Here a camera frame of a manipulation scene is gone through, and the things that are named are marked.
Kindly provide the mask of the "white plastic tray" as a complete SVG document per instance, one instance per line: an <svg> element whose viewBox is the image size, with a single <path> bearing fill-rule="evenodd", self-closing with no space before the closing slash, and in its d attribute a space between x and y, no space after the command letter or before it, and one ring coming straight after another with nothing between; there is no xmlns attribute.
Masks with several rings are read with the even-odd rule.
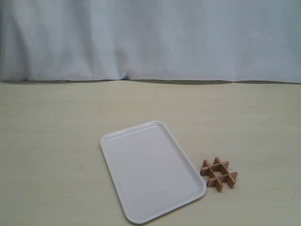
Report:
<svg viewBox="0 0 301 226"><path fill-rule="evenodd" d="M206 193L167 126L149 121L104 135L100 147L126 218L145 224Z"/></svg>

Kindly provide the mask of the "white cloth backdrop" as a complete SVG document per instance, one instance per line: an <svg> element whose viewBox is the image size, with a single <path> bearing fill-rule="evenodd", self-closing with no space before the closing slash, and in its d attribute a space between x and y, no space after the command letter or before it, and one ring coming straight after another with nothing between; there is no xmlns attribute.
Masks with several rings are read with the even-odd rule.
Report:
<svg viewBox="0 0 301 226"><path fill-rule="evenodd" d="M301 81L298 0L3 0L2 81Z"/></svg>

